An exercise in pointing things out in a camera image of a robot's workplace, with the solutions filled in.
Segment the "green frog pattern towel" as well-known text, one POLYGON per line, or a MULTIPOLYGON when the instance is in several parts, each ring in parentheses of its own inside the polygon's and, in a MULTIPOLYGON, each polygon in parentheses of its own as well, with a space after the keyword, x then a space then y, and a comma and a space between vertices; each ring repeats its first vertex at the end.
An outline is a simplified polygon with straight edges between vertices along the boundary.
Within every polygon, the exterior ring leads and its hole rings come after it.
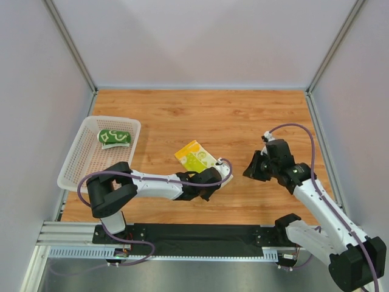
POLYGON ((132 141, 129 132, 109 129, 100 130, 97 139, 102 145, 102 150, 114 147, 129 147, 132 141))

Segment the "yellow green towel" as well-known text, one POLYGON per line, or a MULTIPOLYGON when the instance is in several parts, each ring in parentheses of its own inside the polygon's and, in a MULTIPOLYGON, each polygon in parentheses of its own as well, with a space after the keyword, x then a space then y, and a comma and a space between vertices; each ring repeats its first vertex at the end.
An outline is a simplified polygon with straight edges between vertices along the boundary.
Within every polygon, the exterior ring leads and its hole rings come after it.
POLYGON ((217 160, 196 140, 191 141, 175 152, 174 156, 186 171, 198 173, 205 169, 209 169, 210 167, 214 167, 217 160))

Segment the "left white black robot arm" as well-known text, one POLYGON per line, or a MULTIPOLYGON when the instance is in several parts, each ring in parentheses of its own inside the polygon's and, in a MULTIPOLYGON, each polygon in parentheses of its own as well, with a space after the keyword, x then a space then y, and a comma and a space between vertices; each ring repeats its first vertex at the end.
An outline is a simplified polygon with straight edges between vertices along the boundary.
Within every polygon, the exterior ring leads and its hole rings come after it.
POLYGON ((208 201, 221 187, 222 175, 214 167, 201 172, 150 175, 130 169, 127 162, 87 176, 86 187, 92 216, 98 218, 112 235, 125 231, 122 207, 134 198, 164 198, 208 201))

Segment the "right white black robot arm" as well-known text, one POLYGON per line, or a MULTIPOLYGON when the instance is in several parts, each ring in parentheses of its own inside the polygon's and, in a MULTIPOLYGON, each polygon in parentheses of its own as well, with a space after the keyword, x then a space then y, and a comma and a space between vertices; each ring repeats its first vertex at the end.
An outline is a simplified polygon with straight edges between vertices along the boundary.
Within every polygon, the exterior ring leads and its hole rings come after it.
POLYGON ((285 140, 264 141, 264 148, 254 152, 243 175, 259 181, 275 178, 307 207, 324 230, 319 233, 298 215, 289 214, 275 222, 281 238, 318 258, 342 291, 354 291, 381 278, 387 253, 384 241, 369 237, 342 212, 310 166, 295 162, 285 140))

